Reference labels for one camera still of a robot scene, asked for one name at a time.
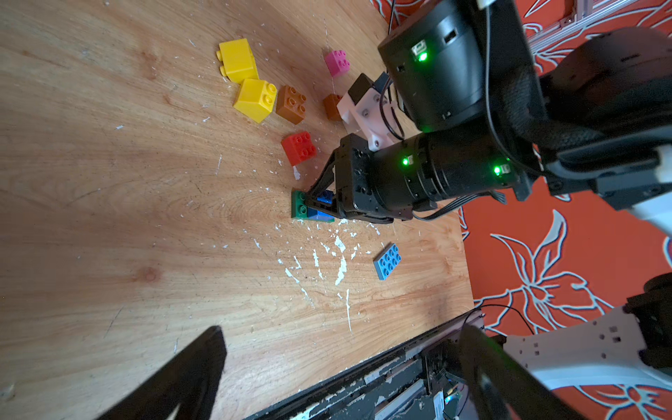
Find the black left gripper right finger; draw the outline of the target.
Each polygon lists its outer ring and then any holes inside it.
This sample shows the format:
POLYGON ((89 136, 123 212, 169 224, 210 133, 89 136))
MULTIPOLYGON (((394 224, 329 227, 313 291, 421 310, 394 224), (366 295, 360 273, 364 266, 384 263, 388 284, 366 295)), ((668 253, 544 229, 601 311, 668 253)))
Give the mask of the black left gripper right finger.
POLYGON ((581 419, 477 327, 458 340, 461 371, 479 419, 581 419))

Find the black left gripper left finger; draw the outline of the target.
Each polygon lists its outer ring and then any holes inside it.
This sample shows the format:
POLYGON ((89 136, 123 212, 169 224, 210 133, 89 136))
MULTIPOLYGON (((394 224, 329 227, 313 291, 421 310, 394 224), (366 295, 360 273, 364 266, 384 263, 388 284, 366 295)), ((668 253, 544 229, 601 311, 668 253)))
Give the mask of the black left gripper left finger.
POLYGON ((226 356, 222 329, 213 325, 100 418, 211 418, 226 356))

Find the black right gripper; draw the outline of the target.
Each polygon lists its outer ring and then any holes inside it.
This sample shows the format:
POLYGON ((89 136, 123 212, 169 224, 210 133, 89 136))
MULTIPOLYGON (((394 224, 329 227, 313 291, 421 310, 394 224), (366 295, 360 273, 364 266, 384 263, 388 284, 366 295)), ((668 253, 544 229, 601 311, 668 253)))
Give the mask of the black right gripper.
POLYGON ((306 193, 319 221, 407 221, 441 201, 512 189, 525 199, 525 175, 495 147, 488 128, 467 125, 423 133, 372 152, 355 134, 341 139, 306 193), (318 202, 335 183, 336 202, 318 202))

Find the dark green lego plate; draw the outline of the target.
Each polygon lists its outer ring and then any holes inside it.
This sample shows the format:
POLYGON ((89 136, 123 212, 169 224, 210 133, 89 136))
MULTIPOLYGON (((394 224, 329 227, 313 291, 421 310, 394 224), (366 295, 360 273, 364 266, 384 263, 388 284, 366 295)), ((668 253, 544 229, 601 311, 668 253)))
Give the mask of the dark green lego plate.
POLYGON ((290 216, 297 220, 311 220, 316 222, 334 222, 334 217, 313 208, 308 208, 305 203, 306 194, 299 190, 292 191, 292 204, 290 216))

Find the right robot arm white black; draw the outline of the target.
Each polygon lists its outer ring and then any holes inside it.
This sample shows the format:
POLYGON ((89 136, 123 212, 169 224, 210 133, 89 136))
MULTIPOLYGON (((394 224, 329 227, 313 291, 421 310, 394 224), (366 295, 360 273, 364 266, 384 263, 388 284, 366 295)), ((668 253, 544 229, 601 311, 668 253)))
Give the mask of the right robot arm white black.
MULTIPOLYGON (((378 47, 418 134, 369 149, 341 140, 304 196, 343 220, 431 222, 482 197, 591 191, 670 231, 671 43, 647 28, 603 33, 538 76, 511 1, 432 1, 378 47)), ((479 334, 464 317, 465 379, 479 414, 574 417, 552 388, 663 388, 671 380, 671 277, 610 313, 527 337, 479 334)))

